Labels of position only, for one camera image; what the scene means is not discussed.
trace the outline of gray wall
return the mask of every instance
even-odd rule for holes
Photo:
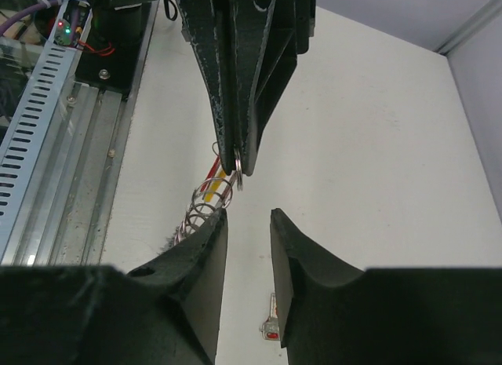
[[[493,198],[502,213],[502,15],[449,58]]]
[[[398,38],[436,49],[488,1],[317,0],[317,3]]]

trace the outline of perforated metal strip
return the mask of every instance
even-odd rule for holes
[[[74,57],[74,49],[45,44],[0,147],[0,258]]]

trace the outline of yellow stripe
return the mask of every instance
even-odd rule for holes
[[[218,175],[216,176],[216,178],[220,178],[220,179],[224,179],[225,177],[227,176],[227,174],[225,174],[225,172],[223,170],[221,170]],[[221,185],[221,181],[214,181],[210,186],[209,188],[207,189],[207,193],[206,193],[206,196],[204,196],[204,201],[206,203],[209,203],[211,201],[211,199],[213,198],[214,196],[214,192],[218,191],[218,188],[220,187]]]

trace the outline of white table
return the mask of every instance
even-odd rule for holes
[[[159,13],[103,263],[129,271],[159,254],[212,165],[214,137],[180,21]],[[275,207],[360,268],[502,265],[502,227],[446,58],[323,9],[244,187],[228,210],[219,365],[287,363],[259,332]]]

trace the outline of bolt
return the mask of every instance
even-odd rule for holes
[[[110,78],[110,72],[108,70],[106,70],[106,69],[102,69],[100,71],[100,78],[102,80],[108,80]]]

